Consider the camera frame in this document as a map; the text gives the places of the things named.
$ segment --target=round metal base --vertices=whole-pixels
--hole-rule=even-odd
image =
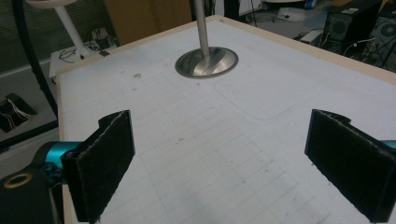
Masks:
[[[209,48],[204,57],[201,49],[195,49],[181,56],[175,65],[183,77],[210,78],[224,75],[238,64],[238,55],[230,49]]]

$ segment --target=tabletop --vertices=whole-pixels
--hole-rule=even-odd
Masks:
[[[220,16],[207,32],[238,54],[224,76],[177,73],[199,48],[194,22],[59,72],[62,141],[131,110],[136,155],[101,223],[369,223],[304,146],[314,108],[396,139],[396,75]]]

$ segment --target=black bag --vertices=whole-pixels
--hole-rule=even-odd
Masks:
[[[0,128],[8,133],[36,114],[19,95],[11,93],[0,102]]]

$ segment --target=silver disc base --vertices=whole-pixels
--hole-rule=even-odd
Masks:
[[[238,64],[238,55],[230,49],[209,48],[204,57],[201,49],[195,49],[182,55],[175,68],[183,77],[210,78],[224,75]]]

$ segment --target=teal metallic part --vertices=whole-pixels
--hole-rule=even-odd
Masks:
[[[81,142],[58,142],[52,146],[47,154],[46,162],[55,163],[59,169],[63,169],[64,166],[61,162],[62,155],[69,150],[75,149]]]
[[[385,140],[381,142],[387,145],[388,147],[393,147],[394,149],[396,149],[396,140]]]

